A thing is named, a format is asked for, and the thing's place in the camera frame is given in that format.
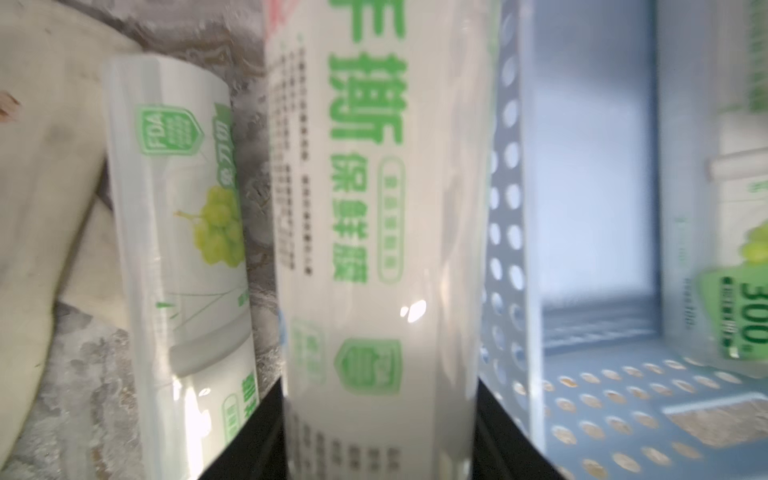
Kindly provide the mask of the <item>plastic wrap roll barcode label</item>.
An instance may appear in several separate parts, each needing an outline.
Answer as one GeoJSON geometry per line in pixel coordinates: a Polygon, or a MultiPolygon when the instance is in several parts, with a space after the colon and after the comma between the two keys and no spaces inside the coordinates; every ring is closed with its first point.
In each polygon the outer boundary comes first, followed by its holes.
{"type": "Polygon", "coordinates": [[[259,401],[230,93],[155,54],[104,89],[146,475],[196,479],[259,401]]]}

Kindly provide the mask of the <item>light blue plastic basket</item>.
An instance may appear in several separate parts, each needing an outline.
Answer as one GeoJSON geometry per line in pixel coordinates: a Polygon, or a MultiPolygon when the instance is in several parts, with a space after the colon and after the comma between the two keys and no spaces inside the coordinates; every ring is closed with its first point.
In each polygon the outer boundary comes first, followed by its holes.
{"type": "Polygon", "coordinates": [[[663,335],[658,2],[501,3],[480,378],[562,479],[763,479],[767,374],[663,335]]]}

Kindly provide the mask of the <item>clear plastic wrap roll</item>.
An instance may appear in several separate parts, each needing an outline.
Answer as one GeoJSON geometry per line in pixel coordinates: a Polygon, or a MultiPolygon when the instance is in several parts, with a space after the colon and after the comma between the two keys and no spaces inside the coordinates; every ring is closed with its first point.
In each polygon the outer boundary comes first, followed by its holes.
{"type": "Polygon", "coordinates": [[[767,374],[767,5],[656,5],[663,335],[767,374]]]}

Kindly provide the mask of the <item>plastic wrap roll green text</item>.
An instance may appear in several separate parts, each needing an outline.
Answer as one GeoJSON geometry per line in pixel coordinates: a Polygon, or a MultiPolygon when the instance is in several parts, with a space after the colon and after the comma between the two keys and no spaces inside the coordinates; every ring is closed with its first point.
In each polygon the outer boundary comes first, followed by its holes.
{"type": "Polygon", "coordinates": [[[266,1],[292,479],[472,472],[497,1],[266,1]]]}

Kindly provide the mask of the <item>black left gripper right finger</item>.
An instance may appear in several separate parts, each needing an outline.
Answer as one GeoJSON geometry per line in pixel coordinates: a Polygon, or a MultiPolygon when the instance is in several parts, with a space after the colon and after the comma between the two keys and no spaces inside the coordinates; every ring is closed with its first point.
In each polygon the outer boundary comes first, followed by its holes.
{"type": "Polygon", "coordinates": [[[472,473],[475,480],[561,480],[482,380],[478,383],[472,473]]]}

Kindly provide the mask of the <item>beige cloth under arm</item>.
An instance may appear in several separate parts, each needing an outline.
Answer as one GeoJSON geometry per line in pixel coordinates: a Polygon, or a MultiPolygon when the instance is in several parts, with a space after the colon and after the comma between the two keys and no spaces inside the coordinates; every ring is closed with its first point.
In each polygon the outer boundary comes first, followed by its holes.
{"type": "Polygon", "coordinates": [[[58,299],[128,325],[106,156],[102,67],[138,44],[55,1],[1,5],[1,455],[35,402],[58,299]]]}

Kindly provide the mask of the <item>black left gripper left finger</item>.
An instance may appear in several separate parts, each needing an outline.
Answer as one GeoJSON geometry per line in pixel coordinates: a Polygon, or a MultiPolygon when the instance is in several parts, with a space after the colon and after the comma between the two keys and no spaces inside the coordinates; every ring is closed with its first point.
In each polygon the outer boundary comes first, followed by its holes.
{"type": "Polygon", "coordinates": [[[269,389],[235,439],[200,476],[201,480],[285,480],[281,378],[269,389]]]}

